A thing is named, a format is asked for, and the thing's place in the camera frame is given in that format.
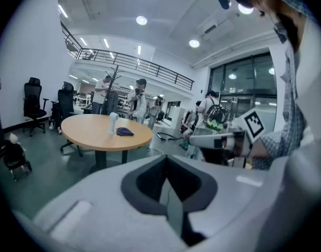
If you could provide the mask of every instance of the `gray floor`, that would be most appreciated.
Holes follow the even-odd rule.
[[[162,142],[156,136],[156,133],[160,131],[176,137],[182,136],[173,129],[154,127],[150,145],[130,150],[128,162],[146,156],[158,155],[159,151],[156,149],[165,154],[185,154],[185,151],[179,147],[182,140]],[[43,134],[42,130],[35,129],[33,137],[29,137],[28,131],[23,133],[21,129],[13,133],[18,136],[18,141],[26,149],[26,158],[30,161],[33,172],[26,176],[19,169],[15,172],[19,176],[19,181],[14,182],[1,159],[0,186],[12,209],[33,218],[47,202],[89,174],[90,168],[95,163],[95,152],[82,149],[83,157],[79,157],[76,146],[72,145],[66,147],[64,153],[61,154],[59,148],[66,143],[66,139],[56,130],[47,129],[46,134]],[[108,152],[107,159],[121,161],[121,152]],[[161,202],[166,203],[168,200],[168,195],[166,195],[162,197]]]

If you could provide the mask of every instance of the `balcony railing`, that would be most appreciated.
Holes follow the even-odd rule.
[[[110,65],[119,65],[141,73],[154,76],[180,87],[192,90],[194,81],[166,67],[131,55],[107,51],[103,49],[82,48],[67,28],[61,23],[68,52],[77,60],[103,62]]]

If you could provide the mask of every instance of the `table leg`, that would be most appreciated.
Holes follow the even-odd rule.
[[[96,164],[90,168],[90,174],[107,168],[107,152],[95,150]]]
[[[125,164],[128,160],[128,151],[127,150],[123,150],[122,152],[122,164]]]

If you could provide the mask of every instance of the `plaid shirt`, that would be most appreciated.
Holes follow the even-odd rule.
[[[302,0],[282,0],[287,5],[304,14],[306,17],[316,21],[314,15]],[[296,105],[296,65],[294,50],[287,41],[287,32],[281,23],[275,27],[275,31],[282,43],[287,43],[285,73],[281,79],[285,81],[285,97],[283,117],[285,125],[282,131],[271,132],[261,137],[261,140],[269,153],[266,159],[253,158],[254,169],[269,169],[274,159],[281,156],[289,156],[299,147],[305,129],[303,114]]]

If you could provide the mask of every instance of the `recessed ceiling light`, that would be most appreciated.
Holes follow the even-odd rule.
[[[66,12],[65,12],[64,9],[61,7],[61,5],[58,5],[58,7],[60,8],[62,14],[63,14],[66,18],[68,18]]]
[[[87,45],[87,43],[85,42],[85,40],[82,37],[80,37],[80,39],[82,40],[83,44]]]
[[[199,43],[199,41],[197,41],[197,40],[191,40],[190,41],[190,46],[192,47],[192,48],[197,48],[197,47],[199,47],[200,46],[200,43]]]
[[[229,78],[230,78],[230,79],[236,79],[237,76],[232,73],[231,75],[229,75]]]
[[[241,4],[239,4],[239,10],[243,13],[243,14],[251,14],[254,11],[254,8],[247,8],[242,6]]]
[[[136,18],[136,22],[140,25],[145,25],[146,23],[148,23],[148,20],[143,16],[138,16]]]
[[[103,40],[104,40],[104,43],[106,44],[107,48],[109,48],[107,40],[105,38]]]

